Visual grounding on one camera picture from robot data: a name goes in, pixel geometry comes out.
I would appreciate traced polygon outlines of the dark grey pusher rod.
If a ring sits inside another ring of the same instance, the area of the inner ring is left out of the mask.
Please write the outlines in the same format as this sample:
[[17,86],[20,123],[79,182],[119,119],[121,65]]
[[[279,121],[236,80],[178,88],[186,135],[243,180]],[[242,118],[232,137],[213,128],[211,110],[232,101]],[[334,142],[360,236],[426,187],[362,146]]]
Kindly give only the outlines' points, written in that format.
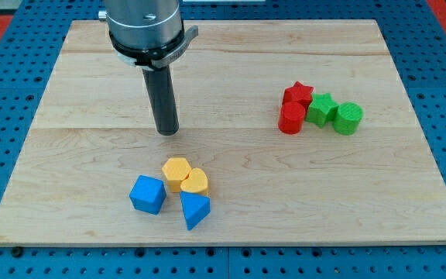
[[163,136],[172,136],[179,129],[173,83],[168,67],[142,70],[153,111],[156,130]]

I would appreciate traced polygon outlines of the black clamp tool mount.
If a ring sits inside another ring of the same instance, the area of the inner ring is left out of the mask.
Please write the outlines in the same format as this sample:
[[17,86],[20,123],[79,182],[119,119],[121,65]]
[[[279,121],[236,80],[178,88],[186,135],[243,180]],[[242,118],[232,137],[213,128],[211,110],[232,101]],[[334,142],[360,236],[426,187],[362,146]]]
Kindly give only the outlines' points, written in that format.
[[199,35],[199,28],[191,26],[187,31],[182,29],[170,42],[151,49],[134,49],[122,45],[111,31],[108,35],[118,58],[125,64],[156,71],[169,67],[171,63],[179,59],[188,49],[190,42]]

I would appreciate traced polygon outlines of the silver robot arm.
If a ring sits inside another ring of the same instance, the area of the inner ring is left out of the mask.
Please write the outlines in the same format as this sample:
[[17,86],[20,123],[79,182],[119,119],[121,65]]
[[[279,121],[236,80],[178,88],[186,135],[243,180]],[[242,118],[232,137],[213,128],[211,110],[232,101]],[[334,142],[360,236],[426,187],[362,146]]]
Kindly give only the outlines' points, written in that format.
[[170,65],[199,33],[185,28],[178,0],[104,0],[98,13],[118,57],[138,67],[148,92],[157,132],[171,136],[179,129]]

